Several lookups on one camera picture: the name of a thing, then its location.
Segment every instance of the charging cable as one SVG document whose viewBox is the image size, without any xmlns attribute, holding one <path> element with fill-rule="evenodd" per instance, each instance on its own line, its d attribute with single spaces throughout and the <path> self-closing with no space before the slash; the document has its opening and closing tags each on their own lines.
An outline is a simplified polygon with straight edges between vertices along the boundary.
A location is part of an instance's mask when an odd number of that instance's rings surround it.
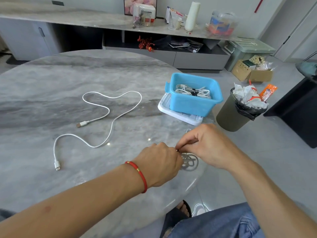
<svg viewBox="0 0 317 238">
<path fill-rule="evenodd" d="M 85 97 L 86 94 L 99 94 L 99 95 L 104 96 L 104 97 L 106 97 L 106 98 L 116 99 L 116 98 L 120 98 L 120 97 L 122 97 L 122 96 L 124 96 L 124 95 L 126 95 L 126 94 L 128 94 L 128 93 L 138 93 L 138 94 L 140 95 L 140 97 L 141 97 L 140 101 L 139 101 L 139 102 L 137 103 L 137 105 L 135 105 L 132 109 L 130 109 L 129 111 L 127 111 L 127 112 L 125 112 L 125 113 L 119 115 L 118 117 L 116 117 L 116 118 L 112 121 L 109 135 L 107 136 L 107 138 L 105 139 L 105 141 L 103 141 L 100 145 L 92 146 L 92 145 L 89 144 L 87 141 L 85 141 L 85 140 L 82 139 L 81 137 L 79 137 L 79 136 L 77 136 L 77 135 L 74 135 L 74 134 L 64 134 L 64 135 L 58 136 L 58 137 L 56 138 L 56 140 L 55 140 L 55 142 L 54 142 L 54 147 L 53 147 L 54 165 L 55 165 L 55 169 L 56 169 L 56 170 L 60 170 L 60 169 L 61 169 L 61 164 L 60 164 L 60 162 L 58 161 L 58 159 L 56 158 L 56 154 L 55 154 L 55 149 L 56 149 L 57 141 L 58 141 L 61 137 L 64 137 L 64 136 L 74 136 L 74 137 L 80 139 L 81 141 L 83 141 L 85 144 L 87 144 L 87 145 L 88 145 L 89 147 L 91 147 L 91 148 L 99 148 L 99 147 L 103 146 L 103 145 L 108 141 L 108 139 L 109 139 L 109 137 L 110 137 L 110 134 L 111 134 L 111 132 L 112 132 L 112 127 L 113 127 L 114 121 L 116 121 L 116 120 L 117 120 L 118 118 L 120 118 L 121 116 L 123 116 L 123 115 L 125 115 L 125 114 L 131 112 L 131 111 L 132 111 L 133 109 L 135 109 L 135 108 L 140 104 L 140 102 L 142 101 L 142 95 L 141 95 L 139 92 L 137 92 L 137 91 L 129 91 L 129 92 L 126 92 L 126 93 L 124 93 L 124 94 L 122 94 L 122 95 L 120 95 L 120 96 L 118 96 L 118 97 L 109 97 L 109 96 L 103 95 L 103 94 L 101 94 L 101 93 L 99 93 L 99 92 L 88 92 L 88 93 L 85 93 L 85 94 L 82 96 L 82 99 L 83 99 L 86 103 L 89 103 L 89 104 L 92 104 L 92 105 L 95 105 L 95 106 L 99 106 L 99 107 L 106 108 L 106 109 L 108 109 L 108 113 L 107 113 L 106 115 L 100 117 L 100 118 L 81 122 L 81 123 L 77 124 L 77 128 L 83 127 L 83 126 L 85 126 L 85 125 L 87 125 L 87 124 L 89 124 L 89 123 L 91 123 L 91 122 L 96 121 L 96 120 L 103 119 L 104 117 L 108 116 L 108 114 L 110 113 L 110 109 L 109 109 L 108 107 L 102 106 L 102 105 L 100 105 L 100 104 L 90 103 L 90 102 L 88 102 L 87 100 L 85 100 L 84 97 Z"/>
<path fill-rule="evenodd" d="M 201 97 L 201 98 L 211 99 L 210 91 L 208 89 L 206 89 L 206 87 L 194 89 L 194 88 L 191 88 L 185 84 L 178 84 L 178 85 L 176 85 L 175 92 L 179 93 L 179 94 L 193 95 L 193 96 L 197 96 L 197 97 Z"/>
</svg>

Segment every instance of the trash can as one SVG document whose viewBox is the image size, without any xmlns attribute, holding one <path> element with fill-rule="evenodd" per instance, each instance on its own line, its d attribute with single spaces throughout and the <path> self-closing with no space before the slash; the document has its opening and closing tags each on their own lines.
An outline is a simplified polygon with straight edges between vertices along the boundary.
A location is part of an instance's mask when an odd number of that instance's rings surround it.
<svg viewBox="0 0 317 238">
<path fill-rule="evenodd" d="M 227 131 L 238 131 L 250 120 L 254 121 L 257 116 L 264 113 L 267 108 L 250 108 L 236 99 L 230 90 L 230 96 L 216 116 L 217 123 Z"/>
<path fill-rule="evenodd" d="M 232 71 L 238 60 L 249 60 L 254 55 L 266 57 L 275 53 L 275 49 L 254 38 L 241 38 L 240 41 L 226 41 L 224 46 L 231 56 L 224 66 L 229 72 Z"/>
</svg>

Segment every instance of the cabinet handle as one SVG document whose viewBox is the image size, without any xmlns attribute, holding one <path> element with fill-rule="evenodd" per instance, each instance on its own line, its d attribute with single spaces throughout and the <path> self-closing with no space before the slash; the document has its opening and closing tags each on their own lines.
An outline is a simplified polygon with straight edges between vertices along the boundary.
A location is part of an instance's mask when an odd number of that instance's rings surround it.
<svg viewBox="0 0 317 238">
<path fill-rule="evenodd" d="M 43 32 L 42 28 L 40 28 L 40 27 L 39 27 L 39 32 L 40 32 L 40 35 L 41 35 L 42 37 L 45 37 L 44 32 Z"/>
</svg>

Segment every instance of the cardboard box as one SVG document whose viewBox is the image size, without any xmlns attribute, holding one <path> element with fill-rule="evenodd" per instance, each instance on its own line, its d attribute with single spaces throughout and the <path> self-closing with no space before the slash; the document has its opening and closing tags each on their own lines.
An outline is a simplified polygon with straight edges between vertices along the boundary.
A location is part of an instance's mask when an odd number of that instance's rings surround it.
<svg viewBox="0 0 317 238">
<path fill-rule="evenodd" d="M 272 80 L 273 71 L 251 70 L 242 61 L 239 60 L 231 71 L 240 81 L 270 82 Z"/>
</svg>

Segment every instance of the blue plastic basket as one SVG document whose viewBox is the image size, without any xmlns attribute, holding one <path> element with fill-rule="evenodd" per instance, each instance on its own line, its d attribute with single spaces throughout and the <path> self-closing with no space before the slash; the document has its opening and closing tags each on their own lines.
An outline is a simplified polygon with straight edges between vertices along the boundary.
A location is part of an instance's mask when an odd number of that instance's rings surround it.
<svg viewBox="0 0 317 238">
<path fill-rule="evenodd" d="M 178 84 L 186 84 L 195 89 L 206 87 L 210 91 L 211 99 L 176 93 Z M 173 73 L 171 83 L 165 84 L 165 92 L 172 94 L 170 110 L 201 117 L 206 117 L 217 103 L 224 100 L 216 80 L 184 73 Z"/>
</svg>

